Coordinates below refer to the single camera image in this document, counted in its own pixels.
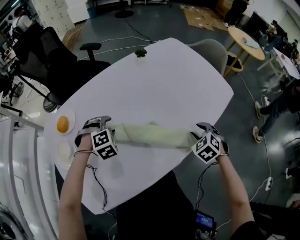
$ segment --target gray chair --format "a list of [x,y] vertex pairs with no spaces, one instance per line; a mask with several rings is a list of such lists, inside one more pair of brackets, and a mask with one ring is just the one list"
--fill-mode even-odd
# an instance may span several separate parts
[[203,56],[221,75],[224,74],[228,57],[222,44],[214,39],[205,39],[188,46]]

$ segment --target light green cloth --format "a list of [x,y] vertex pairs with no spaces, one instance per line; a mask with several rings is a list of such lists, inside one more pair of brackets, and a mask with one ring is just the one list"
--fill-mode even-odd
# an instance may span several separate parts
[[106,127],[115,130],[113,138],[116,142],[130,141],[174,148],[191,148],[197,142],[190,131],[153,124],[127,125],[107,123]]

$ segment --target wooden floor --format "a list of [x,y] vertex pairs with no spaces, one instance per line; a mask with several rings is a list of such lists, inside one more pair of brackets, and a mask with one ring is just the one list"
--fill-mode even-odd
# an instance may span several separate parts
[[81,22],[75,25],[75,28],[66,32],[64,38],[62,39],[62,43],[67,47],[68,50],[72,51],[75,43],[78,39],[79,34],[84,26],[85,22]]

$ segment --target bread bun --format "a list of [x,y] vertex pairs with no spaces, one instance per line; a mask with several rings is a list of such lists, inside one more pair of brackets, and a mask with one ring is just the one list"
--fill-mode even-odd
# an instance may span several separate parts
[[69,120],[66,116],[61,116],[58,118],[57,124],[56,124],[57,131],[60,133],[65,133],[69,129]]

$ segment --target backpack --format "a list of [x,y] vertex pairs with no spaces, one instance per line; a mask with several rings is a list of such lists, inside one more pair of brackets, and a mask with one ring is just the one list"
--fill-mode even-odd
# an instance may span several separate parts
[[12,37],[13,37],[13,39],[18,39],[18,38],[19,38],[20,36],[22,36],[23,33],[24,33],[24,32],[21,30],[21,28],[18,27],[18,23],[19,23],[19,20],[20,20],[21,17],[19,17],[19,19],[18,19],[18,21],[17,21],[15,27],[12,27],[12,29],[13,29],[13,31],[12,31]]

